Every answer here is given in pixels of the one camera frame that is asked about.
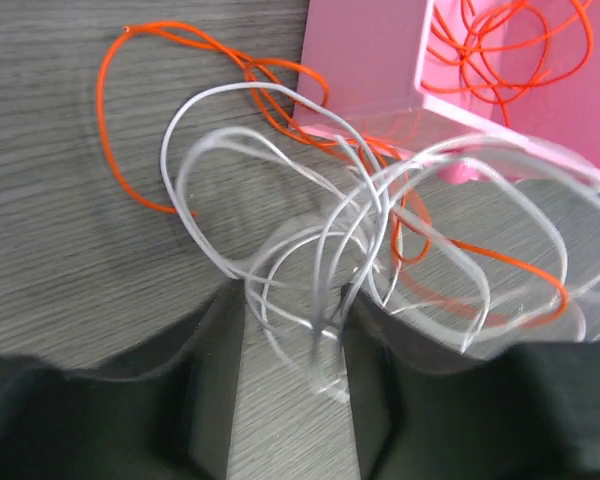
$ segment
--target pink box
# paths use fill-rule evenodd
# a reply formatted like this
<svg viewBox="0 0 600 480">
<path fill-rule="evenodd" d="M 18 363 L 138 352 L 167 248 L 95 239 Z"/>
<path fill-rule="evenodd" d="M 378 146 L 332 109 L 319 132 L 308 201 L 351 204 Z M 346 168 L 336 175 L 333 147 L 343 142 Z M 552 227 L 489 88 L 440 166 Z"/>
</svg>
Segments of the pink box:
<svg viewBox="0 0 600 480">
<path fill-rule="evenodd" d="M 474 0 L 478 13 L 503 3 L 508 2 Z M 435 4 L 456 38 L 463 41 L 466 29 L 460 0 L 435 0 Z M 575 13 L 569 0 L 530 4 L 548 18 L 550 29 Z M 426 52 L 427 45 L 436 46 L 441 53 L 450 51 L 446 45 L 436 45 L 439 40 L 430 35 L 433 5 L 434 0 L 311 0 L 302 63 L 330 84 L 327 107 L 366 137 L 396 147 L 403 157 L 453 136 L 500 132 L 527 152 L 570 171 L 586 168 L 559 149 L 529 142 L 525 135 L 531 135 L 582 155 L 599 169 L 596 179 L 600 182 L 600 0 L 593 0 L 587 8 L 594 31 L 593 54 L 587 64 L 575 75 L 535 88 L 510 103 L 511 128 L 504 126 L 498 105 L 471 93 L 432 94 L 422 88 L 423 79 L 446 88 L 464 86 L 458 68 L 443 65 Z M 542 33 L 537 17 L 525 11 L 495 31 L 485 46 L 516 44 Z M 585 52 L 585 39 L 578 20 L 553 36 L 545 68 L 557 75 L 575 66 Z M 524 50 L 489 54 L 489 60 L 503 78 L 526 82 L 542 47 L 538 42 Z M 298 92 L 318 102 L 322 98 L 320 86 L 305 75 L 300 75 Z M 312 135 L 333 138 L 342 133 L 324 117 L 302 107 L 296 107 L 294 118 Z M 537 172 L 525 172 L 513 164 L 499 169 L 510 178 L 537 176 Z M 479 177 L 470 169 L 456 168 L 445 178 L 462 182 Z"/>
</svg>

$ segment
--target orange wire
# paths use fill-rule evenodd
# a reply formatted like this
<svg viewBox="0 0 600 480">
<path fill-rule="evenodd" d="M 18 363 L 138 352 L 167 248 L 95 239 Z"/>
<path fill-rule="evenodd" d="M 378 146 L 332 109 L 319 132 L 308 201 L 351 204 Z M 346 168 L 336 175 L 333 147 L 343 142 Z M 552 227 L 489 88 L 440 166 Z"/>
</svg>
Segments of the orange wire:
<svg viewBox="0 0 600 480">
<path fill-rule="evenodd" d="M 427 47 L 427 51 L 437 58 L 442 63 L 458 67 L 460 70 L 460 76 L 462 77 L 462 81 L 466 86 L 460 86 L 457 88 L 440 88 L 435 85 L 431 85 L 426 81 L 422 81 L 422 86 L 433 92 L 438 94 L 452 94 L 452 93 L 465 93 L 470 92 L 476 98 L 480 99 L 483 102 L 499 105 L 504 119 L 505 126 L 510 126 L 510 118 L 507 110 L 507 104 L 519 99 L 522 95 L 530 91 L 532 88 L 543 87 L 547 85 L 552 85 L 556 82 L 564 80 L 565 78 L 574 75 L 582 67 L 586 64 L 586 62 L 591 57 L 593 51 L 593 29 L 591 27 L 591 23 L 587 16 L 586 9 L 589 7 L 593 0 L 587 0 L 585 3 L 580 3 L 579 0 L 569 0 L 573 5 L 576 13 L 567 19 L 565 22 L 560 24 L 558 27 L 553 30 L 549 29 L 549 23 L 546 17 L 542 14 L 542 12 L 529 4 L 529 0 L 514 0 L 512 2 L 506 3 L 504 5 L 500 5 L 494 7 L 492 9 L 485 10 L 484 12 L 476 15 L 476 9 L 472 2 L 472 0 L 461 0 L 460 2 L 460 13 L 462 22 L 466 29 L 466 37 L 463 43 L 458 42 L 455 38 L 453 32 L 449 25 L 445 22 L 440 10 L 437 6 L 434 6 L 434 20 L 440 26 L 440 29 L 436 27 L 436 24 L 432 22 L 431 24 L 431 33 L 442 41 L 444 44 L 453 48 L 457 55 L 456 59 L 450 59 L 446 56 L 442 55 L 433 47 Z M 469 21 L 467 8 L 470 11 L 470 14 L 475 18 L 472 22 Z M 502 45 L 499 47 L 484 47 L 483 43 L 487 38 L 488 34 L 495 31 L 497 28 L 504 25 L 506 22 L 510 21 L 515 15 L 520 12 L 528 10 L 533 13 L 542 23 L 544 33 L 539 35 L 533 39 L 527 40 L 525 42 L 520 42 L 513 45 Z M 584 29 L 585 37 L 586 37 L 586 50 L 582 59 L 578 62 L 578 64 L 573 67 L 571 70 L 568 70 L 560 75 L 554 76 L 553 78 L 546 79 L 549 76 L 550 70 L 542 72 L 543 66 L 546 62 L 551 37 L 560 33 L 562 30 L 567 28 L 577 19 L 582 23 L 582 27 Z M 493 67 L 491 62 L 487 57 L 487 53 L 490 52 L 507 52 L 516 49 L 521 49 L 525 47 L 529 47 L 535 45 L 536 43 L 543 42 L 543 51 L 542 55 L 538 61 L 538 65 L 531 75 L 530 79 L 527 83 L 511 83 L 504 80 L 497 72 L 497 70 Z M 487 72 L 484 72 L 472 59 L 472 55 L 478 53 L 484 66 L 486 67 Z M 475 85 L 469 79 L 469 75 L 467 73 L 467 67 L 471 67 L 471 69 L 485 82 L 484 84 Z M 489 74 L 495 79 L 491 80 L 489 78 Z M 500 93 L 500 89 L 514 89 L 519 90 L 514 95 L 509 98 L 504 98 Z M 485 97 L 480 90 L 488 89 L 493 92 L 495 96 L 495 100 L 492 100 L 488 97 Z"/>
<path fill-rule="evenodd" d="M 170 32 L 169 30 L 184 30 L 185 32 L 188 32 L 188 33 L 191 33 L 191 34 L 197 36 L 198 38 L 202 39 L 203 41 L 181 37 L 179 35 L 176 35 L 176 34 Z M 106 55 L 102 61 L 100 71 L 98 74 L 97 83 L 96 83 L 96 114 L 97 114 L 97 118 L 98 118 L 99 132 L 100 132 L 100 138 L 101 138 L 101 142 L 102 142 L 102 146 L 103 146 L 104 155 L 105 155 L 105 158 L 111 168 L 111 171 L 113 172 L 114 177 L 120 183 L 122 188 L 134 200 L 136 200 L 141 205 L 144 205 L 145 207 L 151 208 L 153 210 L 157 210 L 160 212 L 166 212 L 166 213 L 176 213 L 176 210 L 172 206 L 162 205 L 162 204 L 155 203 L 153 201 L 148 200 L 147 198 L 145 198 L 144 196 L 139 194 L 125 179 L 124 175 L 122 174 L 122 172 L 120 171 L 120 168 L 117 165 L 113 150 L 111 148 L 111 142 L 110 142 L 109 134 L 107 131 L 107 122 L 106 122 L 106 113 L 105 113 L 104 91 L 105 91 L 105 86 L 106 86 L 106 77 L 107 77 L 107 73 L 110 68 L 111 62 L 112 62 L 113 58 L 115 57 L 115 55 L 120 50 L 120 48 L 122 47 L 122 45 L 124 43 L 126 43 L 128 40 L 130 40 L 132 37 L 134 37 L 135 35 L 139 35 L 139 34 L 156 35 L 156 36 L 160 36 L 165 39 L 171 40 L 175 43 L 184 45 L 184 46 L 198 48 L 198 49 L 202 49 L 202 50 L 216 51 L 216 52 L 222 53 L 222 54 L 226 55 L 228 58 L 230 58 L 240 69 L 242 69 L 244 71 L 244 76 L 245 76 L 246 81 L 256 81 L 257 77 L 254 73 L 254 70 L 257 70 L 260 73 L 262 73 L 265 77 L 267 77 L 267 79 L 269 81 L 271 81 L 273 83 L 277 83 L 277 84 L 282 84 L 280 79 L 271 70 L 269 70 L 269 68 L 267 68 L 267 66 L 283 67 L 283 68 L 287 68 L 290 70 L 294 70 L 298 73 L 303 73 L 305 75 L 309 75 L 323 89 L 324 93 L 323 93 L 322 105 L 325 105 L 328 102 L 329 85 L 327 84 L 326 80 L 318 73 L 314 72 L 313 70 L 311 70 L 303 65 L 299 65 L 294 62 L 290 62 L 290 61 L 282 60 L 282 59 L 276 59 L 276 58 L 258 58 L 257 59 L 257 58 L 250 57 L 249 55 L 247 55 L 244 52 L 227 47 L 226 45 L 215 40 L 213 37 L 208 35 L 206 32 L 200 30 L 199 28 L 196 28 L 194 26 L 191 26 L 191 25 L 188 25 L 188 24 L 182 23 L 182 22 L 161 21 L 161 22 L 147 23 L 144 25 L 125 27 L 124 33 L 111 45 L 111 47 L 109 48 L 108 52 L 106 53 Z M 316 140 L 316 139 L 310 137 L 308 134 L 306 134 L 302 130 L 302 128 L 297 124 L 297 122 L 291 116 L 289 116 L 286 113 L 286 111 L 282 108 L 282 106 L 273 98 L 271 93 L 261 90 L 261 89 L 257 89 L 257 88 L 252 89 L 251 93 L 253 95 L 254 101 L 256 102 L 256 105 L 261 110 L 262 114 L 265 116 L 265 118 L 268 120 L 268 122 L 280 133 L 282 133 L 300 143 L 303 143 L 306 145 L 312 145 L 312 146 L 328 153 L 329 155 L 335 156 L 340 159 L 347 159 L 347 157 L 337 149 L 337 146 L 338 146 L 337 142 L 319 141 L 319 140 Z M 271 115 L 269 108 L 267 107 L 267 104 L 269 105 L 269 107 L 272 107 L 282 117 L 282 121 L 286 122 L 286 125 L 283 125 L 280 121 L 278 121 L 276 118 L 274 118 Z M 349 142 L 351 144 L 355 144 L 355 141 L 353 141 L 353 140 L 349 140 Z M 384 151 L 385 153 L 387 153 L 395 158 L 399 158 L 398 152 L 392 146 L 387 145 L 387 144 L 380 142 L 378 140 L 375 140 L 375 139 L 368 139 L 367 142 L 369 143 L 369 146 L 371 147 L 372 151 L 374 152 L 374 155 L 376 156 L 376 158 L 378 159 L 378 161 L 380 162 L 381 165 L 386 167 L 387 163 L 386 163 L 386 160 L 383 158 L 383 156 L 379 153 L 380 151 Z M 368 163 L 368 160 L 364 157 L 364 155 L 361 155 L 361 159 L 362 159 L 363 163 L 365 164 L 365 168 L 367 168 L 371 172 L 373 169 L 371 168 L 371 165 Z M 403 196 L 403 198 L 401 200 L 401 205 L 403 207 L 406 207 L 407 204 L 411 204 L 414 207 L 414 209 L 416 210 L 416 213 L 423 221 L 425 221 L 427 224 L 431 224 L 431 217 L 429 215 L 429 212 L 428 212 L 426 206 L 424 205 L 424 202 L 422 202 L 422 199 L 415 192 L 415 190 L 408 191 Z M 420 254 L 418 254 L 417 256 L 415 256 L 413 258 L 404 258 L 402 256 L 402 254 L 400 253 L 400 251 L 397 249 L 397 239 L 400 234 L 400 229 L 403 228 L 404 226 L 406 226 L 407 228 L 411 229 L 418 235 L 421 235 L 425 238 L 425 245 L 424 245 L 422 251 L 420 252 Z M 427 255 L 427 253 L 429 252 L 429 250 L 431 248 L 432 241 L 423 232 L 419 232 L 413 226 L 409 225 L 407 222 L 404 222 L 402 219 L 398 218 L 395 215 L 392 216 L 392 230 L 393 230 L 393 253 L 394 253 L 394 259 L 396 261 L 402 262 L 406 265 L 414 265 L 425 258 L 425 256 Z M 516 266 L 517 268 L 521 268 L 523 270 L 532 272 L 535 275 L 539 276 L 540 278 L 543 278 L 544 280 L 549 282 L 551 285 L 553 285 L 558 290 L 558 292 L 560 293 L 560 296 L 561 296 L 561 303 L 558 306 L 558 308 L 550 314 L 547 314 L 539 319 L 535 319 L 534 324 L 536 324 L 539 321 L 550 322 L 550 321 L 558 318 L 566 310 L 567 305 L 568 305 L 568 292 L 566 291 L 564 285 L 562 285 L 560 283 L 560 281 L 557 278 L 555 278 L 554 276 L 550 275 L 549 273 L 547 273 L 543 270 L 538 269 L 537 267 L 534 267 L 533 265 L 529 265 L 525 262 L 522 262 L 515 258 L 508 257 L 501 253 L 493 252 L 491 250 L 487 250 L 485 248 L 478 247 L 478 246 L 471 245 L 471 244 L 464 243 L 464 242 L 458 242 L 455 240 L 453 242 L 455 242 L 459 246 L 459 248 L 465 249 L 467 251 L 472 251 L 474 253 L 478 253 L 480 255 L 484 255 L 484 256 L 487 256 L 490 258 L 494 258 L 501 262 Z M 402 274 L 405 279 L 409 279 L 408 283 L 410 285 L 412 285 L 413 288 L 416 289 L 417 292 L 420 292 L 425 297 L 429 296 L 429 298 L 430 298 L 431 296 L 436 296 L 436 299 L 443 300 L 444 304 L 443 304 L 442 308 L 445 308 L 445 309 L 453 311 L 453 312 L 458 312 L 464 316 L 475 315 L 477 310 L 474 307 L 465 305 L 458 300 L 448 299 L 448 298 L 443 297 L 435 292 L 429 291 L 425 287 L 418 285 L 413 280 L 410 280 L 410 277 L 408 277 L 408 275 L 406 274 L 406 272 L 404 270 L 402 271 Z M 504 323 L 504 322 L 506 322 L 507 317 L 504 315 L 500 315 L 500 314 L 492 314 L 489 318 L 491 318 L 496 323 Z"/>
</svg>

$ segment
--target white cable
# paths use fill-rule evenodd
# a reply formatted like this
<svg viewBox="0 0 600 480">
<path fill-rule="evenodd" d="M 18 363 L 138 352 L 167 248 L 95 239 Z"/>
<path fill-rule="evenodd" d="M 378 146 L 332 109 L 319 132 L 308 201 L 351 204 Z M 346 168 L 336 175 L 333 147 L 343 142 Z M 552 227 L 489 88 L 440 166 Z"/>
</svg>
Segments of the white cable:
<svg viewBox="0 0 600 480">
<path fill-rule="evenodd" d="M 189 150 L 186 158 L 182 162 L 174 189 L 167 169 L 168 147 L 173 132 L 182 116 L 197 102 L 209 96 L 227 91 L 254 88 L 282 92 L 295 101 L 304 104 L 310 109 L 328 117 L 332 122 L 348 132 L 348 134 L 355 140 L 356 145 L 360 146 L 362 152 L 366 156 L 366 159 L 375 169 L 375 172 L 373 174 L 369 174 L 350 145 L 344 139 L 338 138 L 337 140 L 341 146 L 341 149 L 351 159 L 353 164 L 351 167 L 347 168 L 355 168 L 358 178 L 357 186 L 355 186 L 348 194 L 345 194 L 317 172 L 292 161 L 271 141 L 266 139 L 261 134 L 244 127 L 228 127 L 206 134 Z M 265 147 L 265 150 L 250 147 L 239 142 L 239 140 L 247 138 L 261 143 Z M 378 302 L 380 305 L 387 305 L 391 301 L 397 284 L 398 270 L 394 272 L 391 282 L 388 283 L 384 288 L 384 296 L 381 296 L 378 291 L 376 286 L 377 280 L 374 277 L 374 274 L 377 274 L 381 270 L 381 266 L 379 266 L 377 262 L 377 256 L 382 247 L 389 223 L 389 218 L 392 213 L 401 216 L 404 220 L 414 225 L 415 228 L 424 232 L 431 239 L 432 243 L 436 245 L 445 256 L 455 263 L 461 269 L 461 271 L 463 271 L 469 277 L 469 279 L 476 284 L 480 293 L 476 300 L 480 301 L 482 308 L 477 311 L 476 316 L 464 334 L 460 334 L 455 330 L 439 325 L 433 319 L 420 312 L 419 308 L 422 308 L 426 305 L 431 305 L 431 302 L 411 305 L 407 304 L 404 306 L 403 311 L 406 312 L 406 314 L 411 318 L 418 328 L 423 328 L 424 330 L 433 332 L 434 336 L 439 340 L 444 341 L 445 343 L 455 344 L 461 350 L 464 350 L 472 341 L 485 341 L 500 336 L 508 331 L 511 331 L 513 328 L 528 322 L 531 320 L 531 318 L 533 318 L 533 316 L 537 316 L 540 311 L 543 311 L 542 309 L 549 311 L 554 308 L 557 302 L 557 297 L 555 296 L 545 306 L 540 307 L 539 310 L 536 309 L 534 312 L 525 312 L 524 314 L 519 315 L 517 318 L 512 319 L 512 321 L 507 325 L 484 327 L 488 312 L 494 308 L 495 305 L 502 303 L 505 297 L 498 296 L 492 299 L 488 280 L 482 269 L 480 269 L 480 267 L 478 267 L 473 260 L 471 260 L 455 245 L 449 242 L 449 240 L 447 240 L 444 236 L 439 234 L 433 227 L 422 221 L 419 217 L 411 214 L 397 205 L 399 200 L 402 198 L 402 195 L 414 188 L 423 179 L 435 173 L 435 171 L 438 171 L 444 166 L 448 166 L 453 163 L 469 162 L 471 163 L 472 168 L 479 170 L 483 175 L 490 178 L 500 188 L 500 190 L 503 191 L 503 193 L 509 196 L 523 210 L 530 214 L 534 221 L 547 234 L 549 239 L 556 246 L 556 250 L 560 258 L 559 279 L 562 283 L 564 283 L 568 269 L 568 255 L 566 252 L 566 246 L 564 245 L 562 236 L 555 226 L 549 221 L 546 215 L 544 215 L 544 213 L 538 209 L 527 197 L 510 185 L 504 178 L 502 178 L 502 176 L 498 174 L 497 171 L 495 171 L 489 165 L 466 155 L 464 158 L 459 158 L 457 155 L 447 153 L 450 150 L 457 151 L 457 149 L 471 147 L 474 145 L 493 145 L 508 149 L 511 148 L 510 144 L 501 138 L 484 134 L 471 134 L 433 145 L 421 152 L 418 152 L 411 159 L 405 162 L 395 163 L 386 167 L 385 169 L 381 169 L 369 145 L 364 141 L 361 135 L 353 127 L 351 127 L 351 125 L 349 125 L 339 116 L 281 85 L 265 82 L 246 82 L 209 89 L 189 99 L 178 110 L 176 115 L 169 123 L 162 141 L 162 146 L 160 149 L 160 170 L 169 197 L 171 198 L 185 228 L 190 233 L 192 238 L 196 241 L 196 243 L 198 243 L 205 254 L 207 254 L 207 256 L 216 264 L 216 266 L 226 275 L 232 278 L 245 279 L 247 304 L 254 313 L 256 319 L 262 325 L 265 335 L 274 348 L 276 355 L 278 355 L 291 368 L 299 370 L 297 364 L 295 364 L 277 344 L 275 337 L 280 335 L 281 332 L 277 331 L 270 325 L 267 315 L 268 310 L 274 311 L 287 320 L 296 322 L 313 330 L 311 363 L 314 367 L 316 367 L 317 372 L 316 359 L 318 355 L 318 343 L 320 336 L 325 336 L 326 338 L 330 339 L 333 339 L 334 337 L 334 333 L 331 330 L 324 329 L 324 312 L 327 303 L 326 295 L 327 292 L 329 292 L 333 287 L 333 279 L 338 269 L 338 264 L 345 251 L 346 245 L 351 240 L 354 241 L 354 243 L 358 246 L 359 251 L 362 253 L 363 262 L 359 267 L 357 267 L 352 276 L 352 284 L 345 298 L 343 299 L 341 308 L 339 310 L 340 319 L 342 320 L 342 318 L 346 318 L 348 309 L 351 307 L 355 296 L 363 285 L 366 285 L 369 288 L 370 295 L 374 301 Z M 207 152 L 218 148 L 226 151 L 239 152 L 268 162 L 288 166 L 309 181 L 329 191 L 338 199 L 340 203 L 333 209 L 327 221 L 322 225 L 303 229 L 301 232 L 292 234 L 284 240 L 277 242 L 275 245 L 268 245 L 264 251 L 259 252 L 249 259 L 232 260 L 225 258 L 213 248 L 204 234 L 200 231 L 187 205 L 187 201 L 189 199 L 187 195 L 189 175 L 193 171 L 197 162 L 199 162 Z M 592 190 L 592 188 L 581 185 L 561 169 L 552 165 L 547 165 L 538 160 L 529 159 L 526 156 L 517 155 L 515 156 L 514 161 L 527 167 L 535 168 L 547 176 L 557 179 L 560 183 L 573 191 L 577 196 L 583 198 L 600 211 L 600 199 Z M 414 176 L 403 185 L 396 187 L 395 182 L 406 172 L 412 170 L 422 170 L 422 173 Z M 584 177 L 592 177 L 586 171 L 584 173 L 580 172 L 580 174 Z M 326 239 L 331 237 L 341 237 L 341 240 L 336 250 L 336 254 L 333 255 L 329 263 L 326 278 L 323 279 L 321 267 L 324 256 L 324 246 Z M 286 282 L 275 281 L 274 276 L 282 263 L 289 256 L 291 256 L 302 246 L 314 241 L 317 242 L 313 272 L 314 281 L 312 286 L 309 287 L 309 290 L 312 292 L 313 315 L 311 315 L 309 318 L 303 318 L 271 304 L 268 300 L 268 293 L 271 286 L 282 288 L 302 288 L 303 290 L 306 289 L 306 287 L 303 285 L 292 285 Z M 397 245 L 398 248 L 402 250 L 404 242 L 401 234 L 398 237 Z M 274 257 L 277 257 L 277 260 L 275 261 L 273 267 L 270 268 L 269 273 L 266 276 L 259 276 L 257 272 L 262 268 L 265 268 L 265 265 L 269 261 L 272 261 Z M 583 283 L 583 285 L 579 286 L 575 293 L 577 295 L 584 296 L 599 281 L 600 272 L 594 275 L 587 282 Z M 262 289 L 262 294 L 258 293 L 258 288 Z M 519 289 L 518 292 L 524 292 L 525 288 L 527 287 Z M 509 295 L 509 298 L 517 298 L 516 295 Z M 586 323 L 584 322 L 584 317 L 582 316 L 582 312 L 579 310 L 579 307 L 574 304 L 572 309 L 574 310 L 574 316 L 578 322 L 576 339 L 582 339 L 586 333 Z M 338 324 L 339 330 L 341 330 L 343 326 L 343 321 L 340 321 Z M 340 335 L 335 336 L 338 340 L 341 338 Z M 325 382 L 320 375 L 312 375 L 311 378 L 318 384 L 318 389 L 320 391 L 325 391 L 327 394 L 341 401 L 345 399 L 346 391 L 337 388 L 334 382 Z"/>
</svg>

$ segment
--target gray wood grain surface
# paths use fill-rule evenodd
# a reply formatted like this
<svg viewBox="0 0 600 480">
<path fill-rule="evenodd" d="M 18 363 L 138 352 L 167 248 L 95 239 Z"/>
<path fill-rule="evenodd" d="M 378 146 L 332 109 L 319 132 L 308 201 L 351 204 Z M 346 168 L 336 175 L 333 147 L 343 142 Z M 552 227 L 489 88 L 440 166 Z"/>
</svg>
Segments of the gray wood grain surface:
<svg viewBox="0 0 600 480">
<path fill-rule="evenodd" d="M 94 83 L 122 26 L 177 19 L 255 56 L 297 61 L 306 10 L 307 0 L 0 1 L 0 352 L 92 364 L 192 310 L 223 280 L 178 220 L 135 204 L 103 159 Z M 281 78 L 294 87 L 295 76 Z M 139 191 L 167 200 L 157 152 L 175 109 L 192 93 L 239 80 L 240 71 L 213 53 L 157 38 L 123 48 L 110 72 L 107 111 L 118 161 Z M 209 99 L 186 117 L 172 162 L 203 132 L 229 124 L 255 126 L 289 155 L 345 181 L 333 160 L 274 134 L 238 93 Z M 210 158 L 192 182 L 202 228 L 222 252 L 237 257 L 253 252 L 285 218 L 326 201 L 288 171 L 228 156 Z M 559 188 L 530 183 L 526 189 L 576 250 L 576 273 L 586 275 L 600 258 L 600 218 Z M 555 253 L 537 227 L 497 201 L 493 188 L 432 181 L 423 196 L 444 233 L 555 270 Z M 307 255 L 283 276 L 305 275 Z M 422 281 L 469 293 L 449 281 L 454 276 L 443 263 L 431 260 L 419 273 Z M 503 285 L 529 280 L 485 265 Z M 307 299 L 277 298 L 306 307 Z M 285 347 L 300 357 L 306 334 L 290 330 Z M 348 409 L 312 395 L 252 321 L 234 430 L 232 479 L 357 478 Z"/>
</svg>

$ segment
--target white wire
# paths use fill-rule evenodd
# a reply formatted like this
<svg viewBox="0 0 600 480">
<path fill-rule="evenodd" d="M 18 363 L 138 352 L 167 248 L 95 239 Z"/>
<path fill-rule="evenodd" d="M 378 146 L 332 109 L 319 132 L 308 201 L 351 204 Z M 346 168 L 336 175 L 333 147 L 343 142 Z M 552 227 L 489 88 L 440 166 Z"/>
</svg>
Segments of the white wire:
<svg viewBox="0 0 600 480">
<path fill-rule="evenodd" d="M 228 127 L 218 129 L 204 135 L 201 140 L 193 145 L 182 162 L 174 188 L 173 184 L 171 183 L 171 178 L 167 168 L 168 148 L 173 132 L 175 131 L 175 128 L 182 116 L 193 105 L 212 95 L 222 92 L 254 88 L 274 90 L 284 93 L 295 101 L 304 104 L 310 109 L 328 117 L 331 121 L 338 124 L 343 130 L 347 131 L 348 134 L 351 135 L 356 144 L 361 147 L 362 152 L 375 169 L 375 172 L 370 175 L 364 168 L 364 165 L 355 154 L 351 146 L 343 138 L 338 137 L 337 141 L 340 144 L 341 149 L 351 159 L 353 164 L 348 168 L 355 168 L 358 177 L 358 184 L 348 194 L 345 194 L 314 170 L 292 161 L 271 141 L 266 139 L 258 132 L 244 127 Z M 259 142 L 265 147 L 265 150 L 250 147 L 235 141 L 242 139 L 252 139 L 256 142 Z M 408 161 L 399 162 L 382 169 L 369 145 L 365 142 L 362 136 L 338 115 L 281 85 L 270 84 L 266 82 L 243 82 L 209 89 L 193 96 L 187 102 L 185 102 L 185 104 L 174 115 L 165 131 L 160 149 L 160 170 L 167 193 L 169 194 L 169 197 L 171 198 L 178 215 L 180 216 L 191 237 L 196 241 L 196 243 L 198 243 L 200 248 L 211 259 L 211 261 L 213 261 L 213 263 L 227 276 L 232 278 L 244 278 L 246 302 L 256 319 L 259 321 L 260 325 L 263 327 L 266 338 L 271 343 L 276 355 L 278 355 L 294 370 L 300 370 L 300 367 L 283 352 L 277 343 L 275 337 L 281 335 L 282 332 L 270 325 L 267 314 L 268 310 L 276 312 L 283 318 L 298 323 L 303 327 L 310 328 L 313 331 L 311 365 L 314 369 L 314 372 L 310 373 L 310 378 L 312 378 L 312 380 L 318 385 L 318 389 L 320 391 L 325 391 L 333 398 L 336 398 L 340 401 L 345 401 L 346 391 L 341 388 L 337 388 L 335 382 L 326 382 L 319 374 L 317 361 L 319 339 L 321 336 L 325 336 L 326 338 L 332 340 L 335 337 L 335 339 L 338 341 L 341 339 L 341 330 L 344 327 L 344 322 L 342 319 L 346 318 L 346 314 L 363 284 L 369 287 L 369 293 L 374 301 L 383 306 L 390 302 L 392 295 L 395 292 L 399 270 L 395 270 L 391 282 L 385 289 L 384 296 L 381 296 L 378 291 L 374 273 L 377 273 L 381 269 L 377 261 L 377 256 L 382 247 L 389 218 L 392 213 L 401 216 L 404 220 L 414 225 L 415 228 L 423 231 L 431 239 L 432 243 L 436 245 L 453 263 L 455 263 L 460 270 L 463 271 L 478 287 L 479 296 L 474 300 L 479 301 L 482 307 L 477 311 L 476 316 L 464 334 L 460 334 L 455 330 L 436 323 L 433 319 L 423 314 L 419 310 L 424 306 L 431 305 L 432 302 L 407 304 L 403 307 L 401 311 L 406 312 L 406 314 L 419 328 L 433 332 L 434 336 L 436 336 L 436 338 L 439 340 L 445 343 L 456 344 L 461 350 L 464 350 L 471 342 L 485 341 L 500 336 L 508 331 L 511 331 L 513 328 L 523 325 L 533 317 L 537 316 L 540 312 L 549 311 L 555 307 L 557 296 L 554 296 L 546 305 L 540 307 L 539 309 L 536 309 L 533 312 L 525 312 L 524 314 L 519 315 L 517 318 L 512 319 L 507 325 L 484 327 L 488 312 L 496 305 L 505 301 L 505 296 L 501 295 L 492 299 L 486 275 L 482 269 L 473 260 L 471 260 L 471 258 L 469 258 L 458 247 L 449 242 L 449 240 L 438 233 L 433 227 L 422 221 L 416 215 L 413 215 L 397 205 L 397 202 L 402 198 L 402 195 L 413 189 L 418 183 L 441 168 L 453 163 L 470 163 L 472 168 L 479 170 L 483 175 L 490 178 L 503 193 L 509 196 L 523 210 L 530 214 L 538 226 L 547 234 L 558 252 L 560 259 L 559 279 L 562 283 L 564 283 L 568 270 L 568 254 L 566 246 L 564 245 L 564 241 L 559 231 L 549 221 L 546 215 L 544 215 L 544 213 L 538 209 L 535 204 L 533 204 L 520 191 L 510 185 L 502 176 L 498 174 L 496 170 L 486 163 L 468 156 L 460 158 L 457 155 L 454 156 L 447 153 L 453 149 L 461 149 L 474 145 L 494 145 L 510 148 L 510 145 L 505 140 L 497 136 L 470 134 L 433 145 L 421 152 L 416 153 Z M 232 260 L 225 258 L 213 248 L 204 234 L 200 231 L 187 205 L 189 198 L 187 195 L 188 178 L 197 162 L 200 161 L 200 159 L 203 158 L 207 152 L 215 149 L 234 151 L 268 162 L 288 166 L 309 181 L 329 191 L 336 198 L 338 198 L 340 203 L 332 210 L 331 214 L 322 225 L 303 229 L 299 233 L 287 236 L 287 238 L 277 242 L 275 245 L 267 245 L 263 251 L 259 252 L 252 258 L 243 260 Z M 515 156 L 514 161 L 527 167 L 535 168 L 547 176 L 558 180 L 560 183 L 567 186 L 567 188 L 569 188 L 577 196 L 583 198 L 586 202 L 600 211 L 600 199 L 594 190 L 590 187 L 583 186 L 561 169 L 521 155 Z M 395 185 L 397 179 L 412 170 L 422 170 L 422 172 L 418 175 L 415 175 L 397 188 Z M 584 177 L 589 176 L 591 177 L 590 180 L 594 180 L 593 176 L 588 174 L 586 171 L 584 173 L 580 172 L 580 175 L 583 175 Z M 358 204 L 356 202 L 356 198 L 361 195 L 365 196 L 366 198 L 361 204 Z M 331 262 L 329 263 L 329 267 L 326 272 L 326 278 L 323 279 L 321 270 L 324 257 L 324 247 L 326 239 L 331 237 L 341 237 L 341 240 L 336 250 L 336 254 L 333 255 Z M 352 284 L 345 295 L 339 310 L 341 320 L 338 323 L 339 331 L 337 334 L 335 334 L 333 331 L 324 328 L 326 323 L 324 318 L 327 304 L 326 295 L 330 290 L 332 290 L 334 285 L 333 279 L 338 269 L 341 257 L 345 251 L 345 247 L 352 240 L 358 246 L 358 249 L 362 253 L 364 260 L 361 265 L 356 268 L 351 278 Z M 274 276 L 286 259 L 288 259 L 302 246 L 314 241 L 317 242 L 316 256 L 313 269 L 313 283 L 311 287 L 309 287 L 309 290 L 312 292 L 313 314 L 309 318 L 303 318 L 299 315 L 288 312 L 279 306 L 273 305 L 268 300 L 268 294 L 269 289 L 272 286 L 283 288 L 302 288 L 303 290 L 306 289 L 306 287 L 302 285 L 292 285 L 290 283 L 276 281 L 274 280 Z M 398 237 L 397 245 L 398 248 L 402 250 L 404 242 L 401 235 Z M 287 247 L 286 250 L 280 254 L 279 252 L 285 247 Z M 274 256 L 278 257 L 273 267 L 270 268 L 269 273 L 265 277 L 258 276 L 257 272 L 264 268 L 265 264 L 273 259 Z M 575 289 L 576 296 L 586 295 L 586 293 L 589 292 L 591 288 L 593 288 L 599 281 L 600 272 L 596 273 L 590 280 L 577 287 Z M 257 292 L 257 286 L 261 286 L 260 288 L 262 288 L 262 294 Z M 528 288 L 529 287 L 517 289 L 514 295 L 511 295 L 510 292 L 508 294 L 508 298 L 517 298 L 517 295 L 521 295 L 525 291 L 528 291 Z M 576 322 L 578 322 L 576 340 L 581 340 L 586 334 L 586 322 L 584 321 L 582 311 L 577 305 L 574 304 L 571 308 L 574 311 Z"/>
</svg>

